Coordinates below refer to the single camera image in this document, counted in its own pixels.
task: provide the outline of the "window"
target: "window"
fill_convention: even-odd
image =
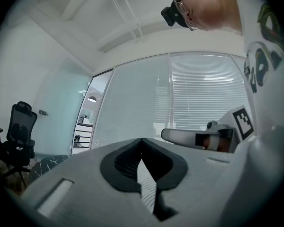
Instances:
[[[209,121],[245,105],[251,116],[243,76],[227,54],[170,55],[173,82],[173,128],[205,130]]]
[[[167,55],[116,67],[103,99],[91,148],[135,138],[161,139],[169,127]]]

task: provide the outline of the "person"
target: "person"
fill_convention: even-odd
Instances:
[[[284,31],[266,0],[173,0],[161,14],[168,25],[191,31],[229,27],[242,33],[255,134],[284,126]]]

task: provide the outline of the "ceiling light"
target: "ceiling light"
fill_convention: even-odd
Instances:
[[[94,96],[90,96],[88,100],[94,103],[97,101],[97,99]]]
[[[233,78],[206,76],[204,81],[233,81]]]

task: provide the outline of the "glass door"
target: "glass door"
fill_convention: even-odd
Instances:
[[[93,126],[112,72],[95,76],[89,86],[75,129],[72,155],[89,150]]]
[[[38,114],[32,139],[36,157],[70,155],[73,133],[92,76],[71,59],[51,73],[34,104]],[[39,110],[48,115],[39,114]]]

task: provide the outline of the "ceiling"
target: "ceiling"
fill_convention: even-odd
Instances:
[[[55,19],[65,23],[71,21],[72,26],[85,33],[100,52],[132,40],[131,30],[134,36],[140,37],[138,25],[142,35],[170,29],[160,12],[172,0],[128,0],[133,14],[125,0],[116,1],[124,11],[125,20],[113,0],[39,0],[36,6],[43,7],[42,12],[52,19],[56,16]]]
[[[179,27],[177,24],[169,27],[160,14],[172,0],[115,1],[125,18],[113,0],[21,0],[19,7],[93,72],[113,48],[130,40],[139,41],[144,35]]]

